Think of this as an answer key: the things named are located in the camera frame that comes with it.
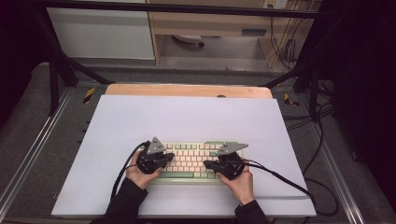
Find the space bar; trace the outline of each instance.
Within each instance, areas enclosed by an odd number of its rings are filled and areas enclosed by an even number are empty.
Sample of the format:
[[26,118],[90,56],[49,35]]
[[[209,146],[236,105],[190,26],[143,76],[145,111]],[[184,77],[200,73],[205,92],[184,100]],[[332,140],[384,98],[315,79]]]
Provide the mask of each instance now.
[[163,172],[159,178],[194,178],[194,173],[190,172]]

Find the white table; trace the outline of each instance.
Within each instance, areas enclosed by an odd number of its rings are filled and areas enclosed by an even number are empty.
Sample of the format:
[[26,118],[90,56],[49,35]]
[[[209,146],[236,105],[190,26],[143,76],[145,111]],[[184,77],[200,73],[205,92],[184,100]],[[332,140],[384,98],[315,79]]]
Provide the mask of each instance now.
[[[131,151],[163,142],[230,139],[248,143],[243,156],[306,188],[276,100],[103,95],[64,187],[56,217],[94,217],[107,208],[114,181]],[[254,193],[269,217],[312,217],[309,198],[251,168]],[[233,217],[237,201],[225,186],[151,185],[140,217]]]

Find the person's right hand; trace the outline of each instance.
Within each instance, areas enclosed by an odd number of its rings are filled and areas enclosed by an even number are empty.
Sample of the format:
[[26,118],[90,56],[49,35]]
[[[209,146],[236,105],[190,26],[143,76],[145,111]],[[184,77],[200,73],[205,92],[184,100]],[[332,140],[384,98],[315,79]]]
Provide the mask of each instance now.
[[234,180],[229,180],[220,173],[216,173],[219,180],[227,185],[235,199],[241,204],[245,205],[254,200],[253,198],[253,174],[249,171],[248,166],[242,171],[242,174]]

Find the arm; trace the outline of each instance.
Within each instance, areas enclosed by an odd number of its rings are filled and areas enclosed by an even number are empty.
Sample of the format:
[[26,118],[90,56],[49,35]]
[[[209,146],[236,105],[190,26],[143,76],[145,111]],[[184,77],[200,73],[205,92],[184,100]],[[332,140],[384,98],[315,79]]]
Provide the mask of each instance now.
[[93,220],[91,224],[136,223],[138,208],[149,194],[146,191],[146,186],[149,181],[158,177],[161,171],[161,169],[158,169],[152,175],[143,174],[134,166],[139,153],[140,151],[137,151],[132,157],[131,165],[133,166],[126,170],[126,177],[121,184],[120,190],[110,201],[106,213]]
[[268,223],[266,216],[253,197],[253,174],[245,166],[244,171],[234,180],[229,180],[220,173],[216,173],[220,181],[227,185],[235,199],[240,203],[235,208],[235,215],[241,224]]

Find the green and white keyboard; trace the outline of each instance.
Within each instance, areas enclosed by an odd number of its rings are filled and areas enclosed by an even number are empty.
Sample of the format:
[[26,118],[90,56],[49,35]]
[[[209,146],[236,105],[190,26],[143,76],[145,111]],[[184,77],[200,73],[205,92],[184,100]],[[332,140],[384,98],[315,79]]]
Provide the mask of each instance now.
[[221,184],[213,170],[206,169],[204,161],[216,161],[217,150],[223,144],[237,143],[235,141],[205,141],[192,142],[163,142],[164,153],[175,153],[162,169],[160,176],[152,184]]

